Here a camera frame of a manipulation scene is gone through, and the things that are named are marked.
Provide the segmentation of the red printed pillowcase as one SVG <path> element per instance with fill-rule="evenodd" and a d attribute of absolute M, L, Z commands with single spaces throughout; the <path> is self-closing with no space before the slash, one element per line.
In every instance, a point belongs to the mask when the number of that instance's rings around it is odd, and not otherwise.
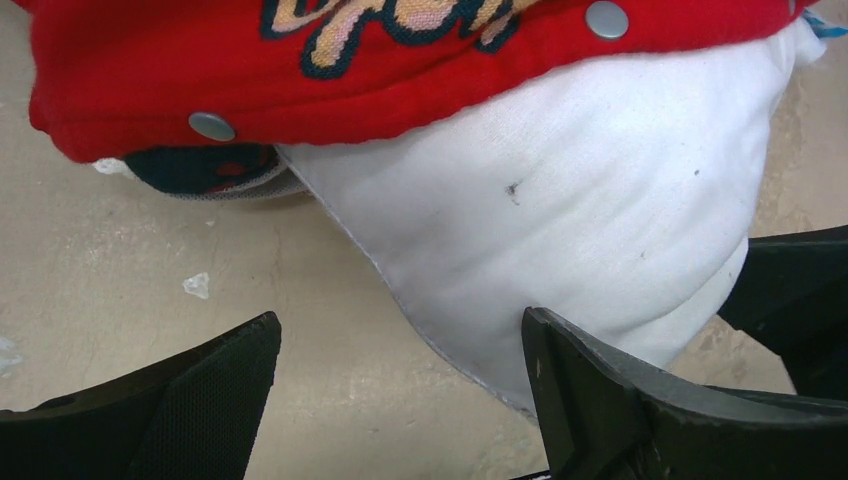
<path fill-rule="evenodd" d="M 554 68 L 762 39 L 804 1 L 25 1 L 33 127 L 188 198 L 298 188 L 277 144 L 388 139 Z"/>

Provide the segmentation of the white pillow insert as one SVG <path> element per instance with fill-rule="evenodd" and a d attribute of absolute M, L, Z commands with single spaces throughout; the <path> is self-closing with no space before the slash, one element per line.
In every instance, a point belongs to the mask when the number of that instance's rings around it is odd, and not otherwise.
<path fill-rule="evenodd" d="M 392 138 L 273 150 L 415 331 L 535 416 L 524 308 L 657 366 L 718 311 L 748 252 L 771 118 L 824 48 L 805 12 L 762 39 L 557 67 Z"/>

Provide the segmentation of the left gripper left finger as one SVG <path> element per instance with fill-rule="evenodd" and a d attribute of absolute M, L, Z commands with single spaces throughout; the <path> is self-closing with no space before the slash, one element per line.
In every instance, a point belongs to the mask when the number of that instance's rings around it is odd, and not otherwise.
<path fill-rule="evenodd" d="M 242 479 L 274 381 L 263 313 L 130 374 L 1 413 L 4 479 Z"/>

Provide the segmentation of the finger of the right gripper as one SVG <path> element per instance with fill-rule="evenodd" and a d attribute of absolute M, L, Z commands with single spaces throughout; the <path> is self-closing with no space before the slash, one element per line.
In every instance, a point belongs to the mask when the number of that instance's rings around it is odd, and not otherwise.
<path fill-rule="evenodd" d="M 718 311 L 778 355 L 799 395 L 847 399 L 847 227 L 749 240 Z"/>

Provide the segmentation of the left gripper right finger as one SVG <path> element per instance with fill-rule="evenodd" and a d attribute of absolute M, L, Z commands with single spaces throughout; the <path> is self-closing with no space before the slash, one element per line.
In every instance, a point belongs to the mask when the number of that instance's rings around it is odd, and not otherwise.
<path fill-rule="evenodd" d="M 699 385 L 546 308 L 521 335 L 550 479 L 843 479 L 843 401 Z"/>

